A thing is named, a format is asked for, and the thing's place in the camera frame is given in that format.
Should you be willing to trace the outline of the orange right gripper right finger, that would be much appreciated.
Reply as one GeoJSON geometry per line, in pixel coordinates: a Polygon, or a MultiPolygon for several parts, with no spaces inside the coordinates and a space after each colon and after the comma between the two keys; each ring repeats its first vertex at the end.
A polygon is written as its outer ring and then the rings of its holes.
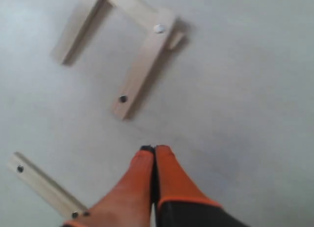
{"type": "Polygon", "coordinates": [[[245,227],[208,198],[191,180],[171,148],[155,148],[159,199],[156,206],[158,227],[245,227]]]}

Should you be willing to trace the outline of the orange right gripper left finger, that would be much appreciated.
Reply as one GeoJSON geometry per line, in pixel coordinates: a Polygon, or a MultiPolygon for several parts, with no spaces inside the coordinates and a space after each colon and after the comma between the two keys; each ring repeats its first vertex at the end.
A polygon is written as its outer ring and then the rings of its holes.
{"type": "Polygon", "coordinates": [[[149,227],[154,148],[142,146],[118,183],[64,227],[149,227]]]}

